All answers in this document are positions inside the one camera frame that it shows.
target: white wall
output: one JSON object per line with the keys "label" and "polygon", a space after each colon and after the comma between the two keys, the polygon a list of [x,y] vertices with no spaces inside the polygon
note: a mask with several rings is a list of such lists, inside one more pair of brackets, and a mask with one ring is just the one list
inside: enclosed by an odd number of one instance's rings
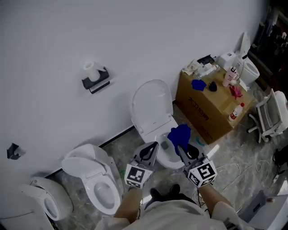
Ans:
{"label": "white wall", "polygon": [[[31,209],[30,200],[19,194],[18,183],[58,169],[59,159],[81,142],[92,139],[101,144],[130,127],[129,96],[136,85],[163,79],[175,97],[180,69],[194,58],[234,49],[243,31],[253,38],[267,4],[266,0],[4,2],[0,217]],[[81,83],[81,66],[87,58],[105,65],[112,76],[113,83],[95,95]],[[27,151],[17,161],[6,159],[12,142]]]}

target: cardboard box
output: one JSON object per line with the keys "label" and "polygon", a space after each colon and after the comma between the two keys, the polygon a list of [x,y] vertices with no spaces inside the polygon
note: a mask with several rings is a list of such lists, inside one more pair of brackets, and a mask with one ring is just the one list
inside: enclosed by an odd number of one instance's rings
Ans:
{"label": "cardboard box", "polygon": [[[207,84],[204,91],[192,88],[191,83],[195,79],[192,75],[189,76],[183,72],[180,74],[176,104],[207,144],[229,133],[254,104],[254,98],[239,84],[237,87],[241,89],[242,97],[235,100],[229,87],[222,85],[225,73],[226,71],[221,69],[217,73],[203,77],[202,80]],[[209,84],[212,81],[217,84],[216,92],[209,90]],[[229,121],[229,115],[242,102],[245,104],[242,114],[234,121]]]}

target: black wall-mounted holder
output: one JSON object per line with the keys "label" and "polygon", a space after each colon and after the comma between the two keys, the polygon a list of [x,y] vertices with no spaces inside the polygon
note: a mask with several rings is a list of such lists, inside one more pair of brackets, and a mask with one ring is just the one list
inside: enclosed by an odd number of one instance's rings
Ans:
{"label": "black wall-mounted holder", "polygon": [[105,84],[101,85],[100,87],[98,87],[97,89],[91,91],[91,88],[93,86],[95,86],[96,84],[100,83],[101,81],[104,81],[105,79],[107,79],[109,77],[109,73],[106,70],[106,68],[104,67],[105,71],[100,71],[98,70],[100,77],[98,80],[96,81],[91,81],[89,77],[86,77],[85,79],[82,80],[83,86],[85,89],[88,89],[90,91],[91,94],[96,93],[97,91],[103,89],[105,86],[110,84],[110,81],[106,82]]}
{"label": "black wall-mounted holder", "polygon": [[12,160],[19,159],[20,156],[24,155],[25,152],[16,144],[12,143],[10,148],[7,150],[7,158]]}

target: blue cloth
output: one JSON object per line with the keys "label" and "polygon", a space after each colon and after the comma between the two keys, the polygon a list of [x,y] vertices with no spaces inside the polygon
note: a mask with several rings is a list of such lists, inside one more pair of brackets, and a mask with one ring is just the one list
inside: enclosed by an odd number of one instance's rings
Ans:
{"label": "blue cloth", "polygon": [[168,139],[173,143],[175,152],[179,156],[178,146],[181,146],[183,150],[188,152],[188,142],[191,135],[191,129],[186,124],[181,124],[177,128],[172,128],[168,134]]}
{"label": "blue cloth", "polygon": [[202,80],[193,80],[191,84],[192,84],[193,89],[200,90],[200,91],[203,91],[205,87],[207,86],[207,84]]}

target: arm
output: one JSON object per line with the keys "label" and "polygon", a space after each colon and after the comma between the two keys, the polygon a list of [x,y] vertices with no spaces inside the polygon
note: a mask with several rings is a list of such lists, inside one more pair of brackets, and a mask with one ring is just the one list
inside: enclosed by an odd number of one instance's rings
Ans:
{"label": "arm", "polygon": [[142,190],[132,188],[126,197],[122,200],[115,218],[126,218],[131,224],[136,220],[140,202],[142,199]]}
{"label": "arm", "polygon": [[218,202],[224,202],[232,207],[232,204],[219,192],[217,192],[212,185],[208,184],[199,188],[199,193],[201,194],[209,213],[213,213],[214,207]]}

